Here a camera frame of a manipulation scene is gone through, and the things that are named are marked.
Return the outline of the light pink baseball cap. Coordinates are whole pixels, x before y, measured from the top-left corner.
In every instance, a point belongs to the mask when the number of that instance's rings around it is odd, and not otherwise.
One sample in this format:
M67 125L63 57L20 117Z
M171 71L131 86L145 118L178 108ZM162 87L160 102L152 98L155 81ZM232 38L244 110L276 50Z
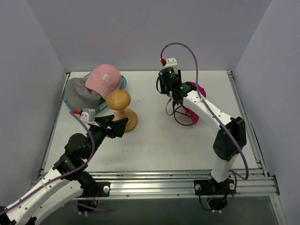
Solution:
M94 69L85 83L85 87L98 93L103 99L121 85L120 71L113 65L103 64Z

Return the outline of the magenta baseball cap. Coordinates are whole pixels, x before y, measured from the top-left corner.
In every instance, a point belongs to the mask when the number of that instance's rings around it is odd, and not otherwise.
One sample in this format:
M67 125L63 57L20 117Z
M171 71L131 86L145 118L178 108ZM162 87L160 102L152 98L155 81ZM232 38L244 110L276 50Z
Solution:
M188 81L193 88L195 88L195 91L199 90L201 97L206 97L206 91L203 87L201 87L199 84ZM182 107L185 109L186 113L191 117L192 125L195 125L198 123L201 113L198 112L198 107L196 103L191 102L185 102L183 103Z

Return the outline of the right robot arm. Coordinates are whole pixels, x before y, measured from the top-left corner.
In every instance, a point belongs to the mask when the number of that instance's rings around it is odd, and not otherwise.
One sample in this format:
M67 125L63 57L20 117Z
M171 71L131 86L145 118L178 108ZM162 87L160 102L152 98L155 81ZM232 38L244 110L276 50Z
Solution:
M213 150L217 156L208 182L211 192L217 194L225 188L233 163L247 144L246 125L241 117L234 118L208 101L200 92L200 86L183 82L181 73L173 67L165 67L158 73L160 93L167 95L173 105L189 109L206 122L215 133Z

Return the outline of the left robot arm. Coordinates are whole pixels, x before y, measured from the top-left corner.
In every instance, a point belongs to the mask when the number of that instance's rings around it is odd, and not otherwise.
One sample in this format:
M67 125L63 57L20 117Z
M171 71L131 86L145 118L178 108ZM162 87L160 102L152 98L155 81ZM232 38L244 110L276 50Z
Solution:
M73 134L49 172L19 200L0 208L2 225L38 225L73 198L94 193L96 182L86 171L88 163L105 138L124 135L128 118L114 120L108 115L89 120L70 114L87 134Z

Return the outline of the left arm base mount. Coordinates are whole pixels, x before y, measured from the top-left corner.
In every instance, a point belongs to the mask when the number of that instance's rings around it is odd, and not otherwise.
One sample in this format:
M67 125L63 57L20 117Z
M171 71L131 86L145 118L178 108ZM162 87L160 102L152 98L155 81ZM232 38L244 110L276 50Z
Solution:
M83 189L80 197L108 197L111 183L108 181L94 182Z

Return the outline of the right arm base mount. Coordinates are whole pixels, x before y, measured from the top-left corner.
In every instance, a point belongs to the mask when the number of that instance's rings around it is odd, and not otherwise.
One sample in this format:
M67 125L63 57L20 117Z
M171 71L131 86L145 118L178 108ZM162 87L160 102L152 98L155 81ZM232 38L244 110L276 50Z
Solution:
M194 180L194 189L196 195L231 195L236 194L235 183L232 179L226 179L223 182L211 180Z

